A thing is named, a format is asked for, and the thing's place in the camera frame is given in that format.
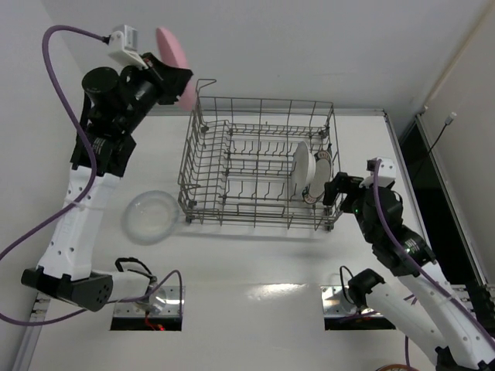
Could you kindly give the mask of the white deep plate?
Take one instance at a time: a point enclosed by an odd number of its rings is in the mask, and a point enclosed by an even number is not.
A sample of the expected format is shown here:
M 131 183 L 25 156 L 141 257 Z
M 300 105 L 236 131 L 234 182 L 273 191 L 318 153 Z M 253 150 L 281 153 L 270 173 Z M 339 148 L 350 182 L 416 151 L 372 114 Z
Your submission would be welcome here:
M 291 170 L 291 198 L 303 199 L 315 177 L 316 160 L 309 145 L 300 141 L 293 155 Z

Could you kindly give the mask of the pink plate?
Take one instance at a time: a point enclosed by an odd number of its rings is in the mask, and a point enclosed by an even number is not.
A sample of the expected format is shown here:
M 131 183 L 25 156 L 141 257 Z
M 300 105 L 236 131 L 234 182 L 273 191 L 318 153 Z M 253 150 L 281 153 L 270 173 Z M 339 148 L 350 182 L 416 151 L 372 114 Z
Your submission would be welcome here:
M 168 66 L 189 70 L 189 63 L 183 48 L 176 36 L 165 27 L 158 27 L 155 37 L 161 60 Z M 177 102 L 177 106 L 184 111 L 190 112 L 196 103 L 195 80 L 192 77 Z

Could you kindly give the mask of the white plate with green rim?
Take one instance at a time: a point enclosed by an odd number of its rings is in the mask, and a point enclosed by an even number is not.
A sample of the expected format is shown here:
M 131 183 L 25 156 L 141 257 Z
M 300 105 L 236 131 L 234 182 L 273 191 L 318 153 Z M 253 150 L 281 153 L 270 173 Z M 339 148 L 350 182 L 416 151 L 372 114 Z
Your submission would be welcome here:
M 315 204 L 325 193 L 325 184 L 330 181 L 332 175 L 332 159 L 326 150 L 314 154 L 316 170 L 313 180 L 302 191 L 302 200 L 309 204 Z

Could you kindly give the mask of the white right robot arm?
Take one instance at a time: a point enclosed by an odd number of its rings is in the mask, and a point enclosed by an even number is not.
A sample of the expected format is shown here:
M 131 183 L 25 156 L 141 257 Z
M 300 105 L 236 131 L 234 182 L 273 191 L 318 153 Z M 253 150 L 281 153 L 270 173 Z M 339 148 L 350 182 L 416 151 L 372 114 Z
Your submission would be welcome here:
M 343 213 L 355 216 L 374 256 L 414 296 L 418 311 L 376 271 L 354 275 L 344 296 L 358 309 L 381 313 L 410 338 L 437 370 L 492 370 L 494 339 L 459 301 L 432 249 L 402 219 L 403 202 L 394 183 L 378 174 L 368 179 L 340 172 L 325 184 L 324 205 L 345 196 Z

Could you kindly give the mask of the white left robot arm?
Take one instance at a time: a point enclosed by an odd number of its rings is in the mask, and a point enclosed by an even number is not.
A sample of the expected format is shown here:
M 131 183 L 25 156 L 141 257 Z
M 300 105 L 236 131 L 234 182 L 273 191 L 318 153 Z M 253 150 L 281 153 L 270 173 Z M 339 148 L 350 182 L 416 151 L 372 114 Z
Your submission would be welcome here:
M 46 252 L 21 282 L 51 298 L 88 311 L 108 302 L 141 301 L 155 277 L 137 271 L 95 271 L 92 254 L 111 194 L 123 177 L 136 143 L 132 132 L 156 105 L 173 105 L 193 77 L 187 68 L 169 66 L 151 53 L 143 67 L 121 72 L 98 67 L 86 73 L 82 88 L 92 106 L 70 159 L 68 211 L 61 216 Z

